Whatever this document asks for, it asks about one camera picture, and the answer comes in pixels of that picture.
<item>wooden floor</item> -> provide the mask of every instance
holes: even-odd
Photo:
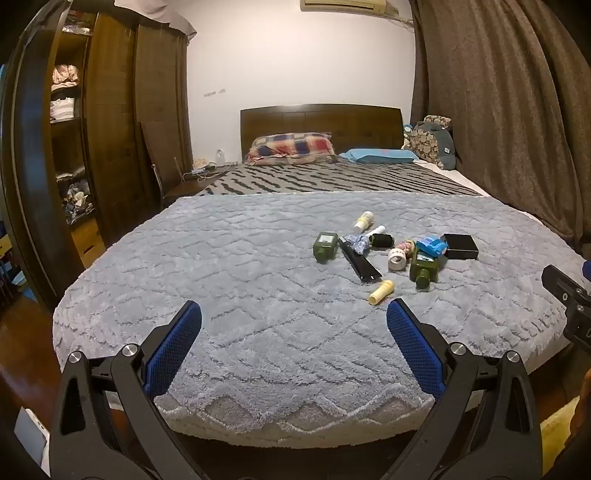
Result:
[[[0,408],[12,423],[18,407],[24,406],[46,426],[51,424],[60,377],[51,338],[51,315],[24,296],[0,317]],[[590,367],[589,358],[572,350],[532,374],[540,421],[578,395]],[[117,413],[116,421],[134,456],[143,459],[125,416]],[[462,429],[467,431],[470,422],[471,414],[467,414]],[[411,436],[407,433],[367,445],[310,450],[257,449],[183,435],[179,438],[212,480],[379,480]]]

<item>wooden headboard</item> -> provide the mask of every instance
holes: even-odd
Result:
[[[242,156],[264,135],[329,132],[336,154],[351,148],[401,148],[402,114],[398,108],[320,103],[242,110]]]

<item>white wall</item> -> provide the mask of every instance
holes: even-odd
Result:
[[[408,0],[394,0],[410,18]],[[398,107],[408,122],[414,34],[383,18],[302,12],[299,0],[181,0],[194,158],[241,159],[240,110],[301,103]],[[213,96],[205,97],[210,92]]]

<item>chair backrest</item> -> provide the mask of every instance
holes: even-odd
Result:
[[[150,155],[152,164],[156,165],[162,188],[166,194],[183,181],[177,163],[179,159],[175,160],[171,152],[164,122],[141,122],[141,125],[148,155]]]

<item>black box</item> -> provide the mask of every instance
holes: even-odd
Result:
[[[470,235],[455,235],[446,233],[441,237],[449,248],[445,256],[454,260],[476,260],[478,258],[478,247]]]

